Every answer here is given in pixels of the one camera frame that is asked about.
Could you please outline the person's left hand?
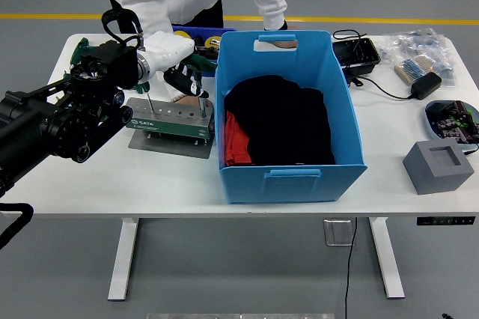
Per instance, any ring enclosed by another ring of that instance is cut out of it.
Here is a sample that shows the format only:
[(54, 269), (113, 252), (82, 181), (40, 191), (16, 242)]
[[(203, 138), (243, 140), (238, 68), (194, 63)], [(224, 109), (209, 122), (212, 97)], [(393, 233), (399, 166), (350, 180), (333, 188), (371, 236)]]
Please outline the person's left hand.
[[(299, 27), (292, 25), (287, 30), (297, 31), (299, 30)], [(298, 45), (298, 40), (277, 40), (273, 41), (272, 45), (282, 49), (295, 49)]]

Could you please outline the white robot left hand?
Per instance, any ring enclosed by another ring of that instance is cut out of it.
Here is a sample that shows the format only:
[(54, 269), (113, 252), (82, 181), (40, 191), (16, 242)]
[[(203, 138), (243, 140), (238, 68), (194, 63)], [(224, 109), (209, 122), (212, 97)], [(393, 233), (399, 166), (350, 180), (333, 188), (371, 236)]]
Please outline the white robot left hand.
[(201, 88), (177, 66), (190, 56), (195, 49), (194, 40), (173, 33), (158, 31), (144, 40), (137, 50), (138, 85), (148, 82), (157, 72), (173, 88), (188, 96), (208, 98), (207, 91)]

